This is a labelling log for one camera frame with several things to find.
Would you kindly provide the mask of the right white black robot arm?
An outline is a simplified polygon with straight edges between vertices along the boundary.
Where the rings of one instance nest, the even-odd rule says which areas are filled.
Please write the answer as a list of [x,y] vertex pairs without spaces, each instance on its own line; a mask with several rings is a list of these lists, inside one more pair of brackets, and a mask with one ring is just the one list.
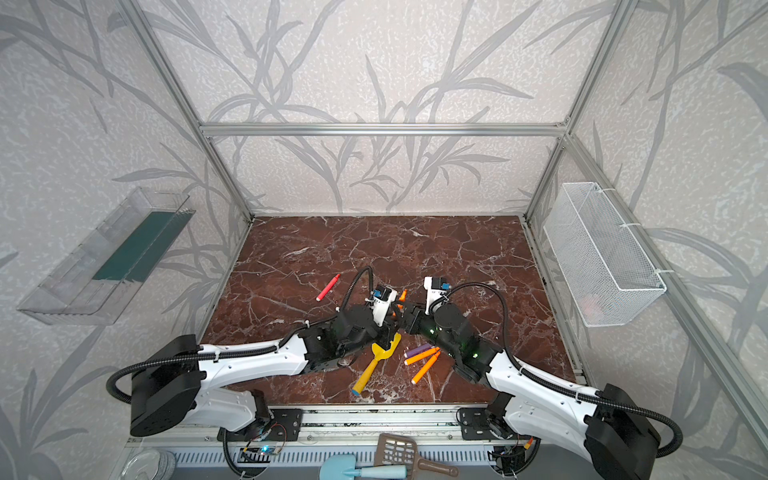
[[604,479],[647,479],[657,459],[675,453],[684,434],[671,418],[637,406],[621,388],[581,386],[520,361],[480,336],[455,305],[435,311],[412,302],[392,308],[400,327],[448,354],[455,372],[503,400],[503,433],[557,445],[588,460]]

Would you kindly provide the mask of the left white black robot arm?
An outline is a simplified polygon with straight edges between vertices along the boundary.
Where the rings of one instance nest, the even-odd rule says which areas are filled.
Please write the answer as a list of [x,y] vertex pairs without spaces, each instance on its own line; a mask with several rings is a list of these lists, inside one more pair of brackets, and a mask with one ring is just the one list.
[[234,391],[232,385],[334,370],[370,345],[388,346],[400,316],[398,307],[374,300],[301,325],[279,340],[217,346],[182,335],[150,359],[112,374],[106,390],[130,406],[134,437],[180,424],[254,430],[266,422],[266,405],[258,394]]

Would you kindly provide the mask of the red marker pen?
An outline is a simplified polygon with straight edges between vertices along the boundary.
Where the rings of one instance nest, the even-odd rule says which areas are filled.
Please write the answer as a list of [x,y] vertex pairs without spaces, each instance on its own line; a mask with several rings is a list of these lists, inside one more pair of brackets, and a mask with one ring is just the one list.
[[327,284],[326,286],[318,293],[316,296],[316,301],[321,302],[323,299],[327,297],[327,295],[334,289],[336,284],[339,282],[341,275],[336,274]]

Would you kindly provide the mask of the yellow toy shovel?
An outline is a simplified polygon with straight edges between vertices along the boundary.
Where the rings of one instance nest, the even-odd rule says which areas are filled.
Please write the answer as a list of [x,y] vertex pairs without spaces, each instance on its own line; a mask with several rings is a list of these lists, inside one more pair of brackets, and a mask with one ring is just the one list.
[[392,357],[395,350],[399,346],[401,339],[402,339],[401,334],[396,333],[393,340],[390,342],[390,346],[388,349],[384,349],[378,343],[374,343],[372,345],[373,359],[370,361],[366,369],[363,371],[363,373],[361,374],[357,382],[352,387],[352,392],[355,396],[361,395],[362,391],[365,389],[366,385],[370,381],[370,378],[373,375],[377,365],[381,361]]

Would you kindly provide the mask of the orange capped marker upper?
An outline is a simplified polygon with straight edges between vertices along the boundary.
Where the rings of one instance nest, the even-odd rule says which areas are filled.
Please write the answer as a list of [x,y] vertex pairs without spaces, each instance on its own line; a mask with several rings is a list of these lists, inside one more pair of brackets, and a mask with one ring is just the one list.
[[435,355],[440,352],[439,347],[433,347],[428,350],[424,350],[416,355],[413,355],[411,357],[408,357],[404,360],[405,365],[411,365],[414,364],[420,360],[423,360],[425,358],[431,357],[432,355]]

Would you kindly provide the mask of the orange capped marker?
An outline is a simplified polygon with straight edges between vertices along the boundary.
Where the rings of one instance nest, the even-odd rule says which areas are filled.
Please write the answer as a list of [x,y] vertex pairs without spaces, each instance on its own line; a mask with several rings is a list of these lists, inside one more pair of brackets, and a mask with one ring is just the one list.
[[441,355],[440,352],[436,352],[428,359],[428,361],[421,367],[421,369],[411,379],[411,383],[413,385],[416,385],[421,381],[421,379],[430,371],[433,365],[437,362],[440,355]]
[[404,360],[405,365],[411,365],[414,364],[420,360],[423,360],[425,358],[431,357],[432,355],[435,355],[440,352],[439,347],[433,347],[428,350],[424,350],[416,355],[413,355],[411,357],[408,357]]

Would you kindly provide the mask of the purple capped marker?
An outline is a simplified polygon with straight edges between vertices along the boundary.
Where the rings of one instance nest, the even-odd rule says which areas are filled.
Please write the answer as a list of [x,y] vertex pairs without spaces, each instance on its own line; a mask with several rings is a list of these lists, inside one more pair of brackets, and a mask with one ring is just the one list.
[[432,345],[430,345],[430,344],[422,344],[422,345],[420,345],[420,346],[418,346],[418,347],[416,347],[416,348],[413,348],[413,349],[411,349],[411,350],[407,350],[407,351],[404,353],[404,357],[405,357],[406,359],[409,359],[409,358],[411,358],[411,357],[414,357],[414,356],[416,356],[416,355],[418,355],[418,354],[421,354],[421,353],[423,353],[423,352],[425,352],[425,351],[428,351],[428,350],[430,350],[431,348],[432,348]]

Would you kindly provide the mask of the orange capped marker lower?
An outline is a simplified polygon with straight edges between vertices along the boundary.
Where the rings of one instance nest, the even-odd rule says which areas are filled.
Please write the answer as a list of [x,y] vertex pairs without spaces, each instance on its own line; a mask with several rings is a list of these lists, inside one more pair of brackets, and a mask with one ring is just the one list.
[[440,355],[441,355],[440,352],[436,352],[428,359],[428,361],[421,367],[421,369],[411,379],[411,383],[413,385],[416,385],[421,381],[421,379],[430,371],[433,365],[437,362]]

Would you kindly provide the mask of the brown toy slotted spatula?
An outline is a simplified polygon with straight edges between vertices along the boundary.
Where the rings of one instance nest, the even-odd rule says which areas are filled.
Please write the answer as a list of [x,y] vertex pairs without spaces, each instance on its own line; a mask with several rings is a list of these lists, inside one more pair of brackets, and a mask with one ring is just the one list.
[[459,469],[430,461],[423,457],[416,442],[410,437],[382,433],[379,435],[373,460],[374,466],[404,465],[407,479],[417,479],[419,474],[434,473],[458,478]]

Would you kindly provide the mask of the teal toy shovel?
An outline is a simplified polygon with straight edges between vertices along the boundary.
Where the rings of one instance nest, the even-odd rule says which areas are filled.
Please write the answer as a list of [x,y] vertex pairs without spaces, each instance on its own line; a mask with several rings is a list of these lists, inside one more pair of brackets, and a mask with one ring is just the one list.
[[406,479],[407,475],[405,465],[357,467],[356,457],[353,454],[340,454],[332,455],[325,460],[319,472],[319,479]]

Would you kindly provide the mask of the clear round dish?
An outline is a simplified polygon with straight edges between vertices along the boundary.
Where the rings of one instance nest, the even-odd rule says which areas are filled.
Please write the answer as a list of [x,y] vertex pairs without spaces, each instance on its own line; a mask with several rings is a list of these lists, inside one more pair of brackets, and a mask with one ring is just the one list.
[[121,480],[168,480],[176,468],[174,455],[165,450],[144,449],[128,459]]

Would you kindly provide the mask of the aluminium mounting rail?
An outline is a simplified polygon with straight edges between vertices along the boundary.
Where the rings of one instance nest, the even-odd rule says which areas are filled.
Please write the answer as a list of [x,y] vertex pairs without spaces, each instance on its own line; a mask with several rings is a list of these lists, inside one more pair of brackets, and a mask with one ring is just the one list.
[[[320,446],[375,446],[382,433],[407,436],[421,445],[478,444],[502,445],[512,440],[462,439],[463,424],[458,420],[461,408],[484,408],[486,403],[475,404],[316,404],[278,406],[301,408],[301,426],[295,441],[285,441],[284,428],[275,427],[270,433],[277,440],[264,437],[251,447],[262,444],[288,447]],[[181,425],[150,437],[128,437],[125,447],[221,447],[218,428],[202,425]]]

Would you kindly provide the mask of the clear plastic wall bin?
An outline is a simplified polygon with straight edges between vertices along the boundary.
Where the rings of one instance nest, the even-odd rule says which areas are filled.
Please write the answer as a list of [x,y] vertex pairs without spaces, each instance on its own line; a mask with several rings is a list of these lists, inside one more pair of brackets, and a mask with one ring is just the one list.
[[114,324],[196,213],[137,187],[18,305],[46,325]]

